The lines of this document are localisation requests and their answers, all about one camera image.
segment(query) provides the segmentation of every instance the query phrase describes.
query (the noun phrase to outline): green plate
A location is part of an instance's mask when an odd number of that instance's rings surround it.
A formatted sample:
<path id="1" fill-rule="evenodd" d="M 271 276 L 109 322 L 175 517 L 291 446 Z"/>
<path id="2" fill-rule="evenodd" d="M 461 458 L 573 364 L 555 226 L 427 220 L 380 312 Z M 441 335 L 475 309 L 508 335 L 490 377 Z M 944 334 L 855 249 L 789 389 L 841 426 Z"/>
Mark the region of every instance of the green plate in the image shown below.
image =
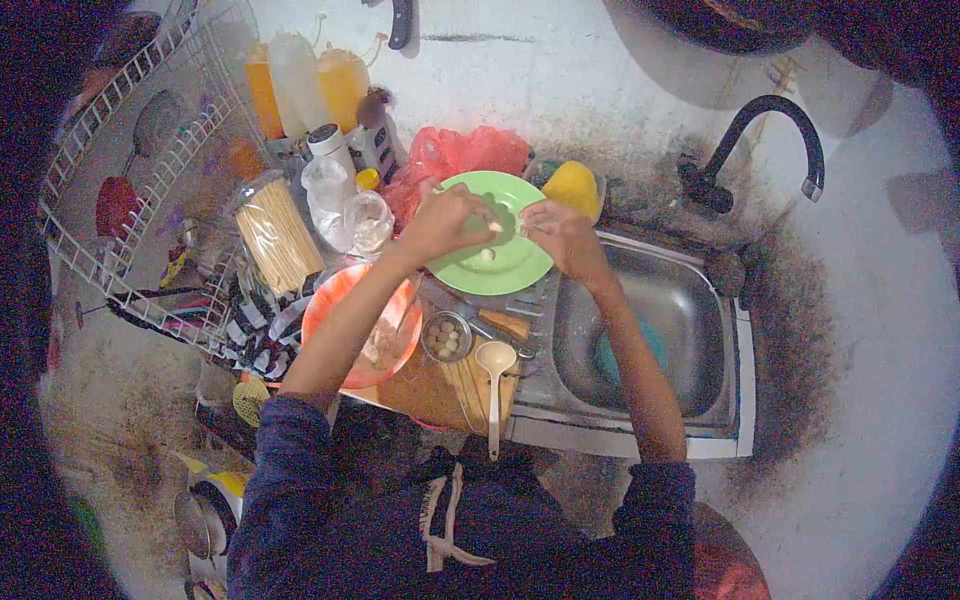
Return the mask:
<path id="1" fill-rule="evenodd" d="M 482 246 L 452 252 L 427 265 L 437 279 L 450 287 L 478 296 L 512 294 L 533 285 L 553 266 L 550 255 L 520 235 L 517 214 L 543 200 L 542 192 L 519 177 L 498 171 L 472 171 L 444 181 L 444 189 L 463 182 L 470 192 L 483 196 L 503 225 L 503 233 L 487 246 L 493 260 L 480 256 Z M 479 217 L 467 221 L 467 229 L 482 230 Z"/>

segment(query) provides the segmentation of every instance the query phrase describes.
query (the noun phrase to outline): person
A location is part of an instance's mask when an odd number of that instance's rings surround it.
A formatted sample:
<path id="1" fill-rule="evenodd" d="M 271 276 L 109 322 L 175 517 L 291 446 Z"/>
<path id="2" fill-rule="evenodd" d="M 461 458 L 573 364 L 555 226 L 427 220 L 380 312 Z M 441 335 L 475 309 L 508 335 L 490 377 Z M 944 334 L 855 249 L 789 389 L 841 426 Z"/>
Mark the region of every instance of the person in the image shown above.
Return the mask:
<path id="1" fill-rule="evenodd" d="M 692 597 L 694 474 L 680 406 L 590 221 L 550 200 L 520 212 L 521 232 L 592 294 L 642 460 L 614 514 L 616 533 L 586 540 L 529 465 L 506 453 L 492 464 L 485 452 L 436 448 L 399 491 L 332 510 L 324 414 L 387 300 L 421 265 L 495 236 L 465 229 L 473 215 L 495 218 L 482 198 L 462 184 L 434 193 L 436 185 L 421 186 L 417 216 L 264 404 L 228 551 L 230 597 Z"/>

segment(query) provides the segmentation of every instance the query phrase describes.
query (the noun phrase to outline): white thermos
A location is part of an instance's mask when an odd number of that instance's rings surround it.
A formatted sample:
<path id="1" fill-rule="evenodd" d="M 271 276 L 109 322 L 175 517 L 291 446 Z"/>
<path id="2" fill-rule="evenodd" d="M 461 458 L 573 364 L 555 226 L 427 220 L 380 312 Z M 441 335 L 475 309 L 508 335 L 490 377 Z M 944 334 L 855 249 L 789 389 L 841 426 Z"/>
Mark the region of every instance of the white thermos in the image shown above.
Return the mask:
<path id="1" fill-rule="evenodd" d="M 310 132 L 306 138 L 306 145 L 314 158 L 328 156 L 339 162 L 347 170 L 348 181 L 353 186 L 353 178 L 357 174 L 356 167 L 353 166 L 347 140 L 336 123 L 321 125 Z"/>

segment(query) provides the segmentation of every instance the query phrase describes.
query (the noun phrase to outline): stainless steel sink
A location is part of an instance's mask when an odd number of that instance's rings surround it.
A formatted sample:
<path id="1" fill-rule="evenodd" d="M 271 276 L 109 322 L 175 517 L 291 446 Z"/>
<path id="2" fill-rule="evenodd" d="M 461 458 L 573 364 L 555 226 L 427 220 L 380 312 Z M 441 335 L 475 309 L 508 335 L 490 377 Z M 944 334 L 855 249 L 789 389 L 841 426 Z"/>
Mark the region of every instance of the stainless steel sink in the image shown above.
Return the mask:
<path id="1" fill-rule="evenodd" d="M 638 252 L 609 239 L 602 245 L 684 416 L 703 415 L 720 397 L 724 384 L 721 302 L 712 286 L 689 264 Z M 602 325 L 586 288 L 564 277 L 554 311 L 557 373 L 582 401 L 626 413 L 619 387 L 596 364 Z"/>
<path id="2" fill-rule="evenodd" d="M 701 257 L 598 231 L 628 302 L 661 346 L 664 371 L 684 413 L 691 458 L 753 451 L 755 380 L 750 315 L 719 298 Z M 526 444 L 636 456 L 622 394 L 596 368 L 601 323 L 587 290 L 556 270 L 538 285 L 532 335 L 506 437 Z M 523 312 L 523 306 L 508 310 Z"/>

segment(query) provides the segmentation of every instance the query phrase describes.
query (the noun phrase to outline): yellow bottle cap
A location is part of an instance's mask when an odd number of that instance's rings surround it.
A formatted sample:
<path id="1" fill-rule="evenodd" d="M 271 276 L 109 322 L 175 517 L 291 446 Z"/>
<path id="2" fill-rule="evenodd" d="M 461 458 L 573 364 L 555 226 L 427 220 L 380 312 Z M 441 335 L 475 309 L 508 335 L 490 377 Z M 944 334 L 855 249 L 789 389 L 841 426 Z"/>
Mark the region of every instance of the yellow bottle cap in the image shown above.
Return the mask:
<path id="1" fill-rule="evenodd" d="M 358 190 L 366 192 L 380 184 L 380 174 L 376 172 L 376 169 L 364 169 L 357 173 L 354 181 L 356 181 Z"/>

